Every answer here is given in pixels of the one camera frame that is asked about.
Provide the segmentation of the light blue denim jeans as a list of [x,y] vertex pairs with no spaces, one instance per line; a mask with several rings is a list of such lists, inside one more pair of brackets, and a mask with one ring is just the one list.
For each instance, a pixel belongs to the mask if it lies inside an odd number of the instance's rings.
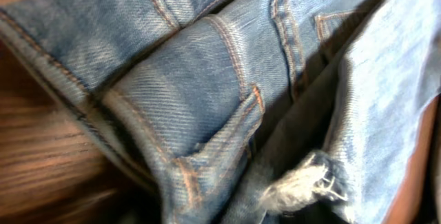
[[164,223],[380,223],[440,93],[440,0],[22,0],[1,38]]

